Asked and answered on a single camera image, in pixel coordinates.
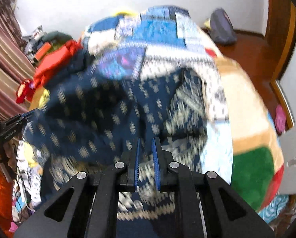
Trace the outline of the person left hand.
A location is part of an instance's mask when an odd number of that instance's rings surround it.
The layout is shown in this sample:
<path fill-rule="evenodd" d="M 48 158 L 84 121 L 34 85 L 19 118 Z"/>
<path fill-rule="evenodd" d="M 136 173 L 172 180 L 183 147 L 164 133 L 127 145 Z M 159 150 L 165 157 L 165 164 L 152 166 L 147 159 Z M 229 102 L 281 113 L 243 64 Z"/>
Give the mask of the person left hand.
<path fill-rule="evenodd" d="M 5 175 L 8 182 L 16 177 L 16 153 L 15 144 L 12 140 L 3 144 L 0 148 L 0 173 Z"/>

